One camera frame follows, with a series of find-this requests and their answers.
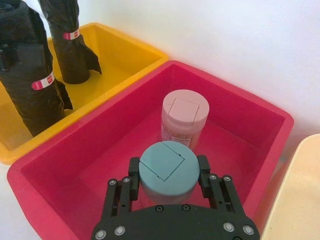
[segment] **plastic bin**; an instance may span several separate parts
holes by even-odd
[[[320,238],[319,146],[320,134],[307,137],[291,161],[287,161],[272,178],[272,188],[266,191],[261,205],[264,212],[261,211],[257,221],[262,226],[261,230],[264,229],[261,240]]]
[[[246,214],[254,216],[292,117],[208,73],[169,61],[11,166],[8,181],[43,239],[90,238],[108,180],[126,176],[130,158],[160,141],[162,102],[177,89],[208,100],[210,112],[195,153],[208,157],[213,173],[233,177]],[[188,203],[209,206],[199,186]],[[141,191],[133,209],[151,205]]]
[[[80,31],[87,46],[98,55],[103,75],[90,71],[88,81],[66,84],[74,111],[34,138],[0,84],[0,163],[12,164],[168,60],[152,46],[99,23],[82,26]],[[53,42],[48,41],[54,56],[54,74],[62,81]]]

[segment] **white background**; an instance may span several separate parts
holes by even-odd
[[[289,112],[295,127],[284,156],[306,136],[320,133],[319,0],[78,2],[81,25],[109,25]],[[36,0],[27,3],[39,10]],[[38,239],[5,182],[6,168],[0,168],[0,203],[6,213],[1,210],[0,233],[8,239]]]

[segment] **plastic container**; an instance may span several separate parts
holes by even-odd
[[[298,146],[283,181],[282,169],[272,185],[280,183],[275,201],[266,197],[268,217],[261,240],[313,240],[319,239],[320,216],[320,134],[307,137]]]
[[[66,112],[67,117],[33,138],[0,84],[0,163],[12,164],[168,60],[152,46],[99,23],[84,25],[80,32],[98,55],[102,75],[91,71],[88,81],[65,84],[74,111]],[[48,43],[54,74],[62,81],[52,40]]]
[[[199,93],[180,89],[165,96],[161,136],[195,149],[209,114],[209,103]]]
[[[108,180],[161,141],[164,97],[204,96],[210,112],[196,155],[230,175],[248,217],[257,210],[294,121],[267,101],[186,64],[170,61],[15,162],[7,179],[42,239],[87,240],[99,222]],[[187,203],[209,206],[197,184]],[[139,194],[133,209],[152,206]]]
[[[187,200],[198,182],[197,156],[175,141],[153,144],[140,158],[141,185],[157,204],[178,204]]]

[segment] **black wrapped object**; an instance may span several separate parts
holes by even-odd
[[[97,55],[86,46],[79,32],[79,6],[77,0],[38,0],[46,17],[53,46],[68,84],[80,84],[90,77],[89,70],[101,72]]]
[[[52,73],[52,61],[39,14],[23,1],[1,0],[0,81],[33,136],[72,109],[64,84]]]

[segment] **label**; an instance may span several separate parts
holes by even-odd
[[[161,125],[161,135],[164,141],[178,142],[186,147],[190,146],[190,142],[193,137],[193,134],[176,133],[163,124]]]
[[[73,39],[76,39],[77,37],[79,37],[80,36],[80,31],[79,31],[79,29],[77,29],[76,31],[74,31],[74,32],[65,32],[64,34],[63,34],[63,38],[65,39],[65,40],[73,40]]]
[[[33,88],[33,90],[41,90],[41,89],[44,89],[48,86],[50,86],[53,82],[54,82],[54,72],[51,72],[49,76],[39,80],[39,81],[34,81],[32,84],[31,84],[31,87]]]

